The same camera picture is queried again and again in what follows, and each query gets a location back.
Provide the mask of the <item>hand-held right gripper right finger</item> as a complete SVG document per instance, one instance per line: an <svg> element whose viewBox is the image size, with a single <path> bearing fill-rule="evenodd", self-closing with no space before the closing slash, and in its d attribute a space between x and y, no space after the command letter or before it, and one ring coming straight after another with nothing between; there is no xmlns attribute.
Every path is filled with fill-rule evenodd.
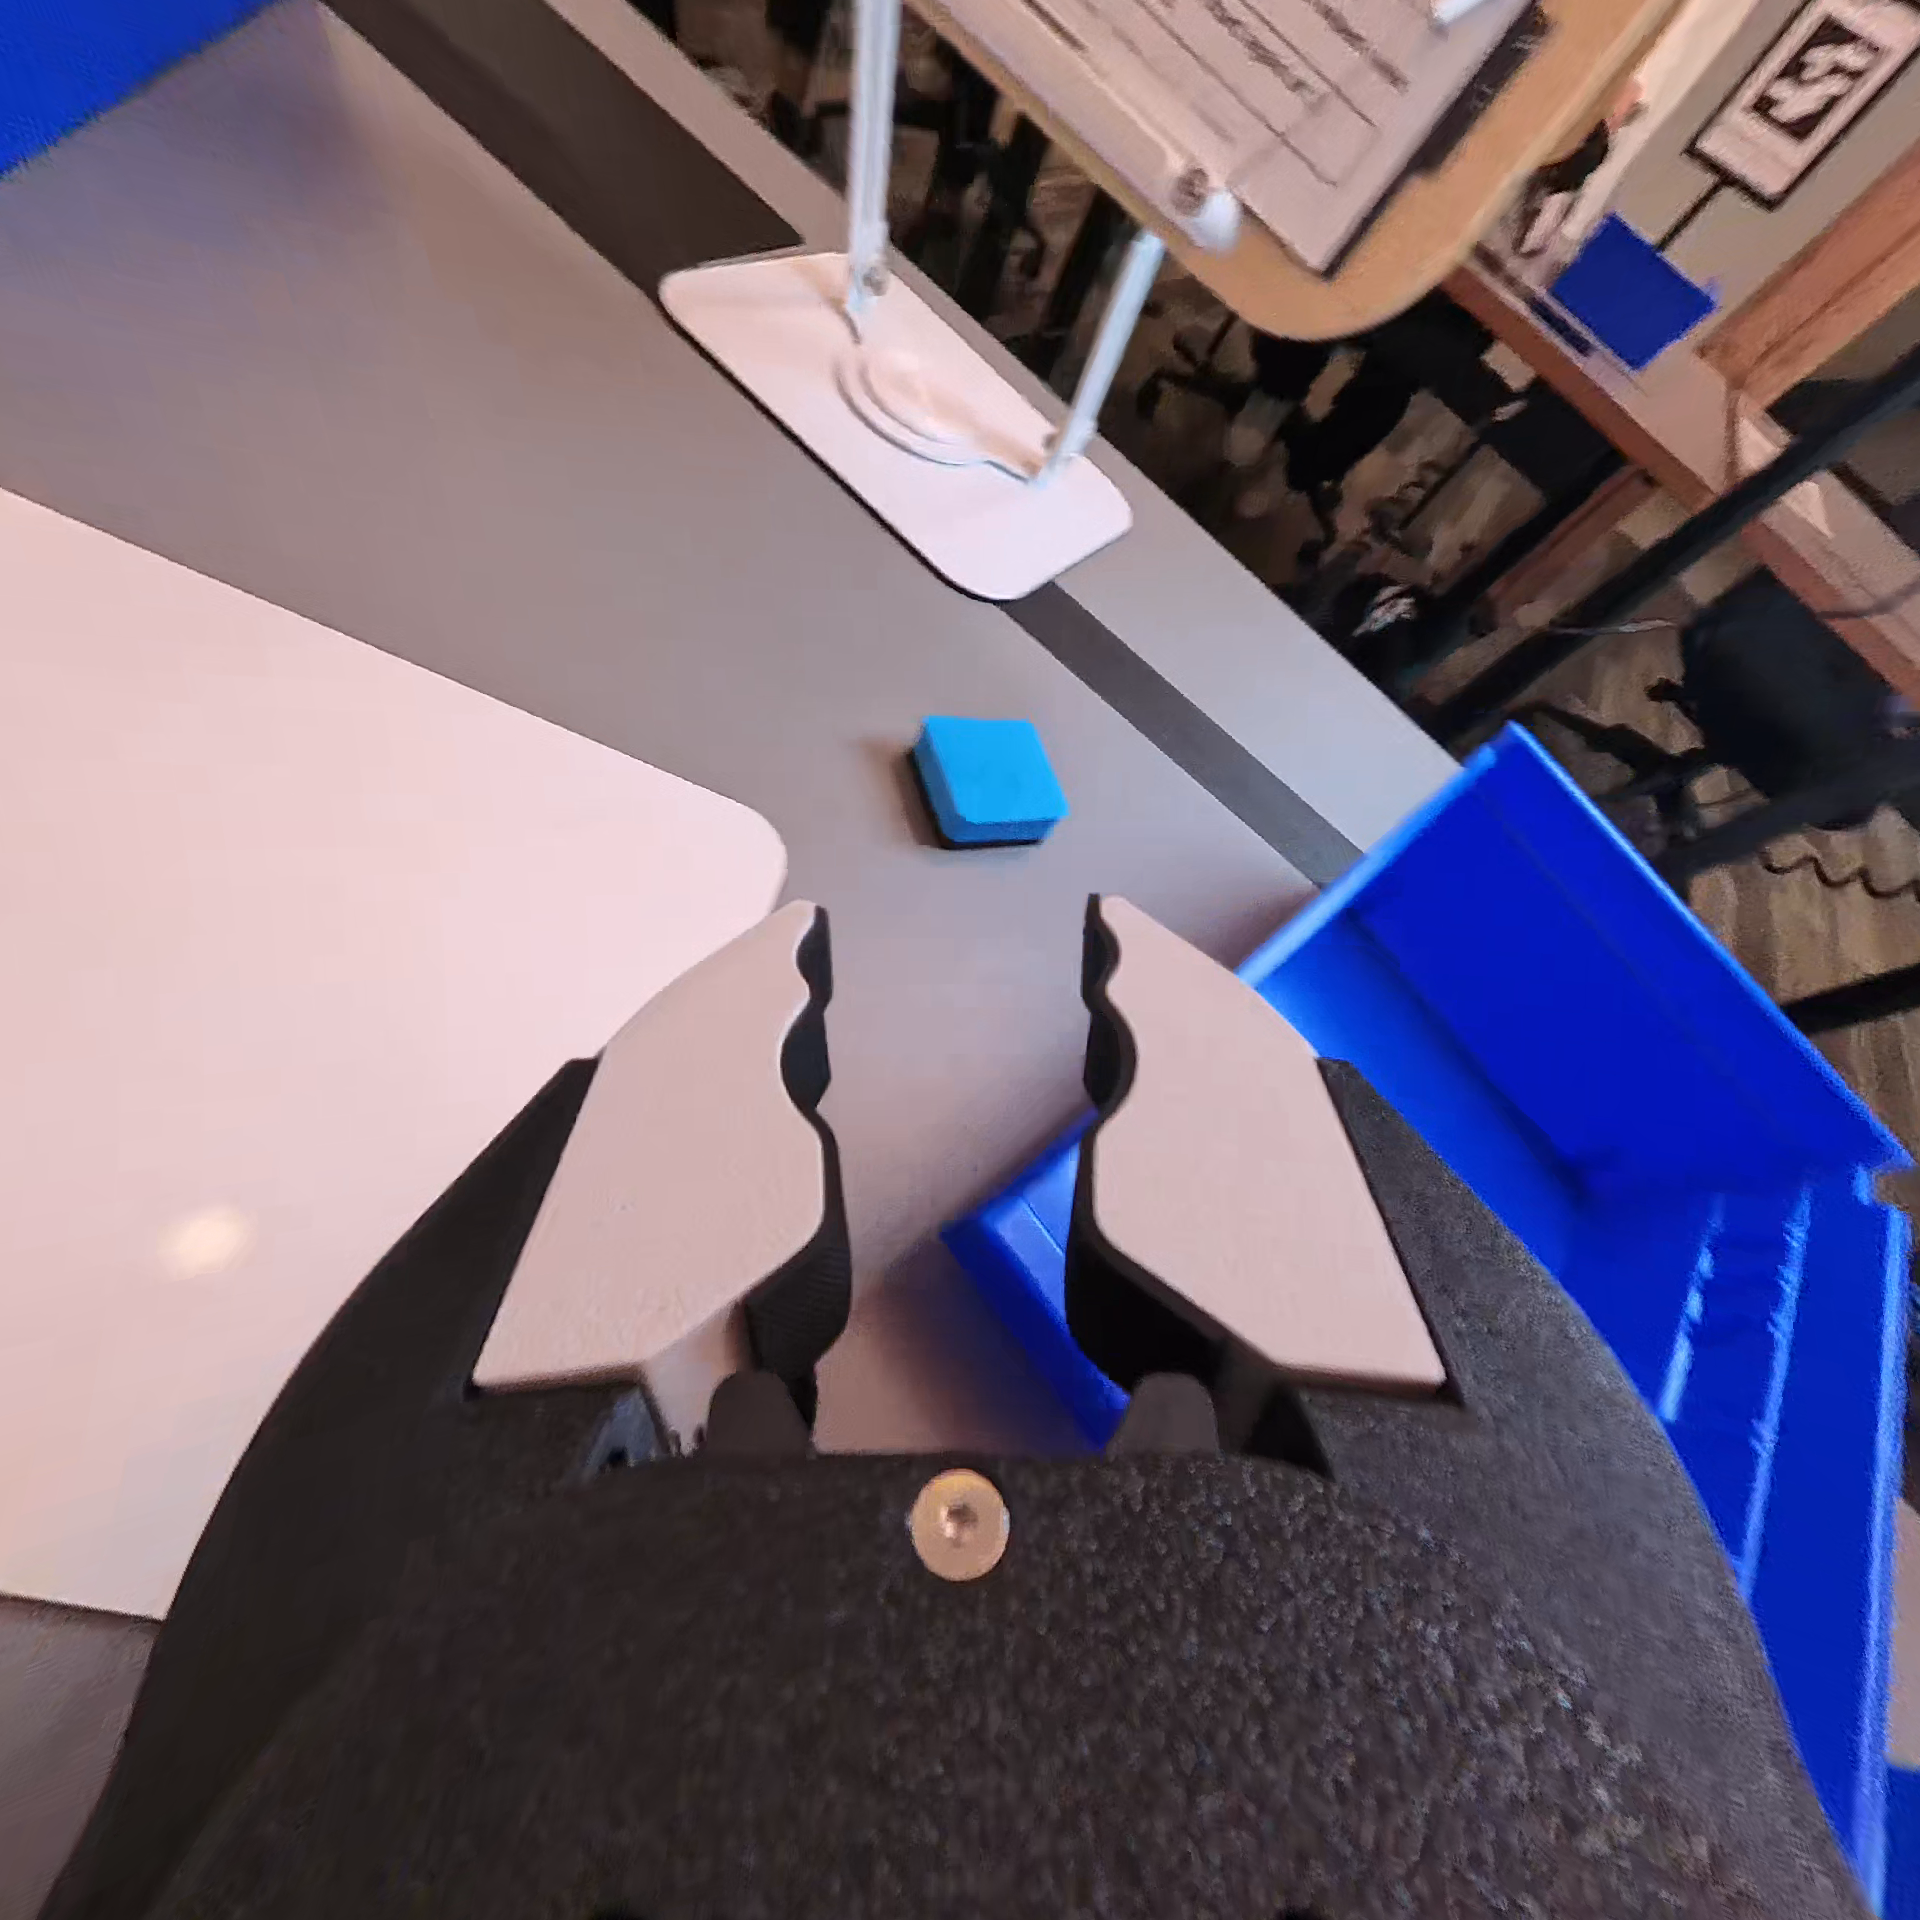
<svg viewBox="0 0 1920 1920"><path fill-rule="evenodd" d="M1064 1316L1130 1401L1179 1381L1231 1447L1309 1447L1306 1394L1447 1404L1332 1064L1234 970L1117 895L1084 911Z"/></svg>

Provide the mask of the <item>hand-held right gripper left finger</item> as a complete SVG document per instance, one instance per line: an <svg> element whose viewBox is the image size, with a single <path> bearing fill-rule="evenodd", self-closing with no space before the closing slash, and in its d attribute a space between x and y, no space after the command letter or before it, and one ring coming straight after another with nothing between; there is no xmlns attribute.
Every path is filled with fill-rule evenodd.
<svg viewBox="0 0 1920 1920"><path fill-rule="evenodd" d="M852 1309L829 989L829 918L790 901L601 1048L477 1352L480 1394L637 1388L663 1443L696 1443L722 1381L764 1371L813 1424Z"/></svg>

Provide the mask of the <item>blue plastic bin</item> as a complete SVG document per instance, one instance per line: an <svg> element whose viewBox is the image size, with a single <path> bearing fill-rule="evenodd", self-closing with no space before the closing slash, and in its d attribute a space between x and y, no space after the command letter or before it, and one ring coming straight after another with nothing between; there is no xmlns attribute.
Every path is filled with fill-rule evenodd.
<svg viewBox="0 0 1920 1920"><path fill-rule="evenodd" d="M1316 1411L1332 1486L1505 1580L1652 1737L1704 1727L1753 1652L1773 1708L1701 1731L1734 1806L1796 1750L1864 1907L1917 1910L1917 1767L1884 1757L1910 1231L1904 1149L1629 852L1505 731L1238 976L1450 1166L1610 1362L1571 1362L1544 1283L1476 1283L1486 1411Z"/></svg>
<svg viewBox="0 0 1920 1920"><path fill-rule="evenodd" d="M268 3L3 3L3 173Z"/></svg>

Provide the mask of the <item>small white whiteboard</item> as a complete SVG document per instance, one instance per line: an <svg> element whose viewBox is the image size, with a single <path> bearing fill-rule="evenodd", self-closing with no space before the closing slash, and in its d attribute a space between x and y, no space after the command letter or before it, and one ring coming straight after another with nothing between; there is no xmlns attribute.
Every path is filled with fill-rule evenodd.
<svg viewBox="0 0 1920 1920"><path fill-rule="evenodd" d="M3 1600L163 1620L369 1267L787 872L731 797L3 493Z"/></svg>

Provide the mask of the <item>blue whiteboard eraser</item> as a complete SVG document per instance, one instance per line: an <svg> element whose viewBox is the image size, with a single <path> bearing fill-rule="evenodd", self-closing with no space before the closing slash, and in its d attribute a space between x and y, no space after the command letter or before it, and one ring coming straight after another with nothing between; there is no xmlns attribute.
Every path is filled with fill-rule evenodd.
<svg viewBox="0 0 1920 1920"><path fill-rule="evenodd" d="M1042 846L1068 820L1032 722L927 715L908 764L934 839L950 852Z"/></svg>

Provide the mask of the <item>black office chair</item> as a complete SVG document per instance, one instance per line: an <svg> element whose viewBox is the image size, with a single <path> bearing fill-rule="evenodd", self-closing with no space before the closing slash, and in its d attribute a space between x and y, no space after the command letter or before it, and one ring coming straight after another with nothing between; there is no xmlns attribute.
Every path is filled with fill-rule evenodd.
<svg viewBox="0 0 1920 1920"><path fill-rule="evenodd" d="M1767 571L1678 633L1678 676L1646 696L1682 712L1714 761L1767 800L1917 735L1917 709Z"/></svg>

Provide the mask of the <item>wooden desk black legs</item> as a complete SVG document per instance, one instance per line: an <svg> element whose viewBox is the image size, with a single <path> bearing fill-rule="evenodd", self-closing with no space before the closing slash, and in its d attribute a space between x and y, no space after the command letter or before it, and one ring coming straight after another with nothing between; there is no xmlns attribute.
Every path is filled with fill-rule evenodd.
<svg viewBox="0 0 1920 1920"><path fill-rule="evenodd" d="M1704 346L1662 353L1646 372L1574 356L1486 261L1450 274L1447 294L1574 405L1620 454L1607 477L1528 555L1473 591L1496 620L1541 611L1558 627L1610 627L1620 614L1571 614L1571 575L1623 519L1662 496L1701 516L1780 454L1816 454L1816 434L1786 438L1770 402L1855 346L1917 291L1917 147L1897 157L1835 222L1809 238ZM1819 451L1806 487L1819 516L1770 500L1753 519L1704 536L1704 555L1740 542L1897 692L1917 696L1917 558L1861 503L1842 496L1842 451Z"/></svg>

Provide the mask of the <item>flat blue panel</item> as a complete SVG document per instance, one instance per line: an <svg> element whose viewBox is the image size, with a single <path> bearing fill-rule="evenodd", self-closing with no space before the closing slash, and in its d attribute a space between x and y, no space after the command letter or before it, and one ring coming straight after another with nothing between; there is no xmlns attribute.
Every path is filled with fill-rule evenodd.
<svg viewBox="0 0 1920 1920"><path fill-rule="evenodd" d="M1544 297L1626 372L1646 372L1718 313L1718 287L1682 274L1616 212L1590 229Z"/></svg>

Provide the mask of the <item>printed instruction sheet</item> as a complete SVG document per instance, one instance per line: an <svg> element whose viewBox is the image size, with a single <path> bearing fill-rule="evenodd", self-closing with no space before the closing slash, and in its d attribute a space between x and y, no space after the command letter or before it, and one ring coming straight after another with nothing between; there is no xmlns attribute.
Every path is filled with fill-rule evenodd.
<svg viewBox="0 0 1920 1920"><path fill-rule="evenodd" d="M1544 46L1541 3L944 3L947 20L1202 251L1260 225L1332 274Z"/></svg>

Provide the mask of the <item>framed black white sign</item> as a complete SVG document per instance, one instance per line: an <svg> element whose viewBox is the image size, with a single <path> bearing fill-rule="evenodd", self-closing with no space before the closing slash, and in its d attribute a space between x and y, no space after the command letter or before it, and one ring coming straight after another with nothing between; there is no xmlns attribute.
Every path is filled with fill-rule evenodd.
<svg viewBox="0 0 1920 1920"><path fill-rule="evenodd" d="M1913 59L1917 3L1799 3L1685 157L1776 209Z"/></svg>

